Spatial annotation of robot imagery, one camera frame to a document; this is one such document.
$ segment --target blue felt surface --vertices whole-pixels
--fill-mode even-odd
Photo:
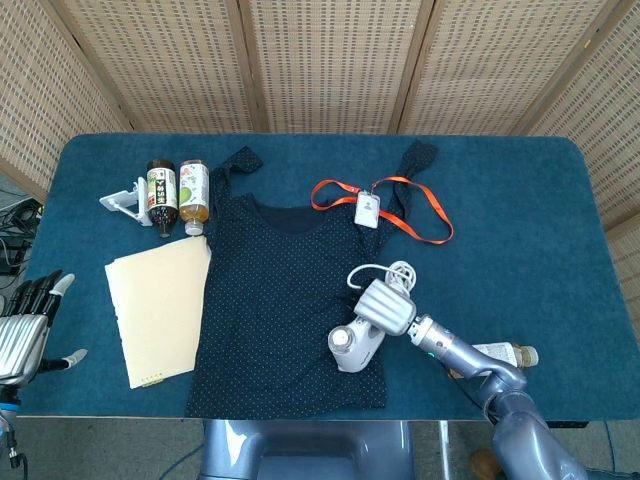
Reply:
[[[412,297],[419,311],[471,343],[534,345],[540,365],[527,371],[529,392],[550,420],[639,417],[640,355],[584,161],[569,140],[250,134],[98,134],[69,142],[28,278],[55,268],[76,274],[47,356],[80,347],[88,348],[89,355],[71,371],[38,376],[22,393],[25,413],[184,412],[188,374],[129,389],[104,274],[104,265],[113,259],[164,243],[154,229],[98,203],[103,195],[130,189],[136,177],[145,175],[148,160],[162,157],[179,164],[202,158],[213,167],[249,145],[265,165],[237,177],[234,193],[254,192],[262,203],[295,206],[308,204],[321,179],[367,186],[392,173],[414,138],[439,149],[434,164],[417,180],[433,189],[456,226],[454,240],[442,247],[419,244],[398,232],[385,248],[384,262],[404,259],[416,268]],[[389,189],[382,187],[380,193]],[[426,202],[417,194],[414,198],[411,224],[425,235],[444,235]],[[178,225],[170,240],[182,232]],[[479,418],[440,366],[408,338],[387,338],[381,354],[387,407],[323,418]]]

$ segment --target white stand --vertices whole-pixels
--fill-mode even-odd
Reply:
[[[151,219],[147,215],[147,182],[144,178],[138,177],[137,182],[133,182],[133,191],[123,190],[112,193],[100,199],[100,203],[112,212],[122,212],[133,218],[143,227],[152,225]],[[125,207],[138,204],[138,213],[133,213]]]

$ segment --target bottle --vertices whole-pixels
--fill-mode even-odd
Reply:
[[[202,160],[180,165],[180,218],[187,235],[202,235],[209,218],[209,170]]]
[[[490,357],[510,363],[514,367],[529,368],[535,367],[540,360],[538,351],[530,346],[521,346],[517,343],[499,342],[499,343],[482,343],[472,345],[476,350]],[[449,370],[449,374],[453,378],[462,378],[455,370]],[[482,373],[482,376],[489,375],[489,372]]]
[[[176,172],[169,160],[152,160],[147,164],[147,210],[151,221],[166,238],[178,219]]]

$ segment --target beige folder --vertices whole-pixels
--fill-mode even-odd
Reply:
[[[200,236],[105,266],[131,388],[193,370],[209,258]]]

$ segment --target woven screen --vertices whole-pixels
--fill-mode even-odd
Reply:
[[[609,246],[640,342],[640,227],[610,242]]]
[[[252,1],[270,129],[386,133],[420,3]]]
[[[251,130],[223,0],[64,0],[137,130]]]
[[[447,0],[402,130],[508,133],[603,3]]]
[[[532,131],[568,136],[578,144],[605,225],[640,211],[639,105],[636,2]]]
[[[126,130],[38,2],[0,2],[0,159],[43,201],[78,133]]]

